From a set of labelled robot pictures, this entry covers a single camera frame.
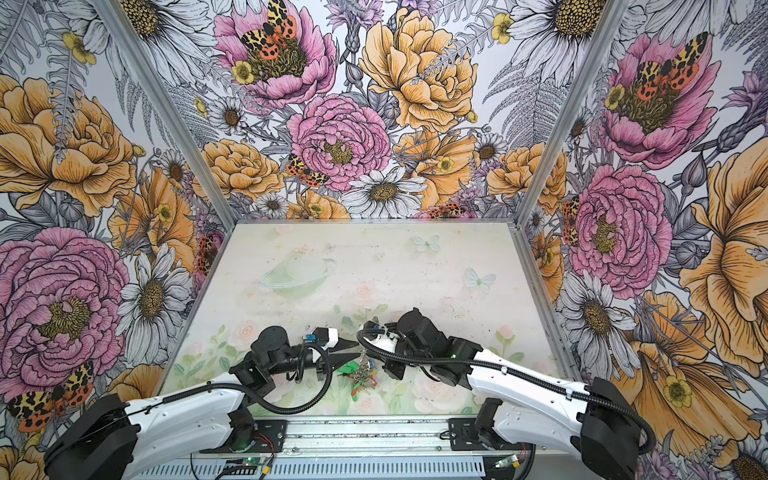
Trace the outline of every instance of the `wire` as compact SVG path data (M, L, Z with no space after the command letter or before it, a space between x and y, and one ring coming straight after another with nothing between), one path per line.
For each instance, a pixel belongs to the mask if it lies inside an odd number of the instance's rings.
M419 365L419 368L422 370L422 372L424 372L424 375L426 375L427 378L432 380L433 382L440 382L441 381L440 379L436 379L435 377L429 375L429 372L427 372L427 369L424 368L423 365Z
M197 477L197 473L194 471L194 465L192 465L192 452L190 452L190 468L192 469L192 476L194 477L194 480L200 480L200 478Z
M526 454L525 465L523 465L522 472L520 472L520 477L516 478L515 480L525 480L528 477L528 474L531 473L531 468L533 468L533 460L536 456L536 445L533 445L532 443L529 445L531 446L531 455L528 456Z
M248 470L249 472L258 472L260 469L261 467L258 467L256 465L237 465L234 467L225 468L224 470L221 471L219 475L216 475L216 478L214 480L221 480L227 475L232 475L242 470Z
M315 395L314 398L312 398L310 401L308 401L303 405L300 405L297 407L291 407L291 408L283 408L277 405L273 405L272 403L269 403L268 401L266 401L262 396L260 396L251 388L245 385L241 385L239 383L208 383L206 385L201 385L193 389L185 390L183 392L179 392L171 396L164 397L162 400L162 403L176 402L177 400L185 399L189 396L197 395L198 393L209 392L210 390L213 390L213 389L230 389L230 390L238 390L240 392L245 393L255 403L258 403L260 406L264 407L267 411L276 413L277 415L295 415L297 413L305 412L306 410L309 410L315 405L317 405L317 403L328 392L328 389L331 386L331 381L333 380L333 364L331 363L331 357L328 354L328 352L325 349L321 348L316 343L307 342L304 345L306 347L316 350L320 354L320 357L325 362L326 381L323 383L323 387L320 389L317 395Z
M401 363L412 363L414 365L420 365L420 366L467 365L467 366L480 366L486 369L493 369L498 371L501 371L503 367L509 375L516 376L520 379L525 380L526 382L533 383L536 386L540 386L541 388L550 390L552 392L558 393L563 396L566 395L567 393L564 387L555 385L554 383L547 382L546 380L542 380L538 377L529 375L525 372L521 372L520 370L514 369L508 365L502 365L500 363L485 362L483 360L474 360L474 359L470 360L470 359L456 359L456 358L450 358L450 359L449 358L416 358L411 356L399 355L398 353L392 353L388 350L381 349L373 345L371 342L369 342L368 339L365 337L365 335L370 333L381 333L381 329L358 330L357 341L360 343L360 345L364 349L382 358L394 360L396 362L401 362ZM645 419L639 416L634 410L626 409L621 405L617 405L613 402L602 399L600 397L592 396L582 392L573 392L571 394L571 398L574 398L576 400L581 400L593 406L600 406L604 409L612 410L618 413L619 415L622 415L625 418L630 419L633 422L637 423L637 425L640 426L640 428L645 432L645 435L646 435L645 443L641 445L640 448L638 449L638 452L637 452L638 455L645 455L646 453L654 449L654 446L656 445L656 434L654 433L654 429L651 428L650 424L648 424L648 422L646 422Z

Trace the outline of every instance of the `purple flower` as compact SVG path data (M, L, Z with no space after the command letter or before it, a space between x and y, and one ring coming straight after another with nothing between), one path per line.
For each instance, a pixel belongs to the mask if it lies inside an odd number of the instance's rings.
M586 270L611 285L619 299L642 293L672 244L656 177L637 165L616 171L602 165L578 201L579 240L570 255L574 270Z
M128 270L116 252L84 232L48 228L0 246L0 393L4 400L50 391L93 362L110 369Z
M340 25L358 24L365 30L382 20L382 0L328 0L328 25L336 30Z
M402 7L409 12L418 10L422 16L428 16L437 13L437 3L438 0L402 0Z
M720 63L710 65L712 41L707 42L696 65L698 72L680 90L661 85L650 99L640 99L642 84L638 66L646 61L663 65L686 45L672 46L672 39L660 43L642 34L619 61L608 84L605 110L598 118L600 144L628 162L643 162L651 170L664 168L679 157L707 130L717 111L706 108L712 97L710 87Z
M337 94L315 98L286 126L293 153L309 169L328 175L325 186L331 190L346 192L351 180L382 170L392 154L379 114Z
M240 37L252 30L262 30L267 22L267 8L256 14L248 8L245 16L214 19L214 34L219 63L232 70L233 83L246 90L245 106L256 113L303 103L318 93L329 91L336 80L336 46L331 34L323 36L305 8L299 13L286 0L288 15L296 22L296 37L280 46L277 58L265 60L260 54L249 55Z

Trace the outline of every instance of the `yellow peony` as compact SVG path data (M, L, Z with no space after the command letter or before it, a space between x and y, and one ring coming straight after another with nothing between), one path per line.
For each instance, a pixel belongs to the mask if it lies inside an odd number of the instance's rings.
M520 147L516 151L508 152L499 159L502 168L497 168L488 172L486 180L488 181L488 193L491 195L504 194L514 195L517 192L525 192L528 185L531 184L533 174L541 161L541 154L544 153L544 142L536 144L531 148ZM547 215L554 215L560 202L565 196L565 167L568 159L564 152L560 152L558 160L554 164L552 173L547 177L547 183L538 203L541 208L547 212Z
M96 217L115 195L136 187L134 148L98 100L78 92L74 130L59 161L51 98L60 93L40 78L28 78L22 87L0 75L0 192L25 194L17 209L36 204L46 189L67 192Z
M758 376L768 361L768 138L713 165L709 208L693 209L714 235L701 264L680 271L680 285L706 316L720 358Z
M371 90L395 95L400 103L397 123L401 127L446 132L472 109L477 64L471 65L467 55L438 74L416 79L452 44L453 34L435 30L432 20L418 10L408 14L401 8L397 25L394 33L382 22L368 31L360 67L377 83Z

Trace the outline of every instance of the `leaf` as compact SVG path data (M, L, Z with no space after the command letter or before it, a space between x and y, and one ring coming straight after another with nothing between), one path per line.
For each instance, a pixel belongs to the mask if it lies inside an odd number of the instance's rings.
M659 183L661 191L664 192L664 216L674 224L677 219L677 209L679 208L679 202L677 195L666 184Z
M272 144L269 147L260 149L260 152L267 155L289 154L292 149L290 145Z
M666 455L670 455L670 448L672 446L672 434L674 434L674 429L670 430L666 436L664 436L664 441L661 443L661 451Z
M358 91L345 91L344 93L341 94L341 96L354 101L356 104L358 104L361 107L371 106L370 103L368 103L368 98L366 98L365 95L361 94Z
M195 365L195 366L192 368L192 370L190 370L190 371L187 373L187 376L192 376L192 375L194 375L195 373L197 373L197 372L201 371L201 370L203 369L203 367L204 367L204 366L205 366L205 361L200 361L200 362L198 362L198 363L197 363L197 364L196 364L196 365Z
M24 194L10 193L8 199L11 201L11 205L16 205L16 202ZM58 227L58 213L56 211L56 202L48 192L43 192L40 196L40 200L34 205L22 208L19 214L27 220L41 225L43 227Z
M0 71L20 78L11 61L19 66L23 75L25 65L40 57L36 39L43 37L41 16L32 8L31 0L3 0L0 11L4 17L0 22Z
M699 198L691 202L692 204L699 204L706 210L710 201L706 197ZM672 228L672 237L678 240L695 240L706 235L710 231L709 227L705 227L701 223L696 221L694 216L694 209L688 205L680 212L680 216L674 223Z
M0 243L10 240L27 240L37 235L43 227L34 223L14 223L0 230Z

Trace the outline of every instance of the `fern leaf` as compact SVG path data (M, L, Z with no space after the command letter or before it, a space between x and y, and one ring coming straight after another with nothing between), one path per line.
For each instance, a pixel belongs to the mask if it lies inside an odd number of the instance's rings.
M141 117L144 119L144 129L147 132L149 141L152 142L152 103L150 103L147 94L141 92Z
M139 97L141 96L141 87L139 84L134 83L133 80L130 78L128 79L128 94L127 98L125 99L125 103L127 105L128 110L128 125L131 126L131 130L135 131L134 129L134 113L136 113L136 105L139 102Z
M468 20L475 10L475 6L480 2L478 10L483 9L491 0L443 0L441 5L438 5L437 12L435 13L435 25L440 25L441 17L442 25L448 23L451 17L454 17L454 22Z
M41 55L40 45L35 41L43 39L41 16L31 0L0 0L0 12L0 71L19 78L26 73L25 65ZM19 66L21 74L17 74L12 63Z

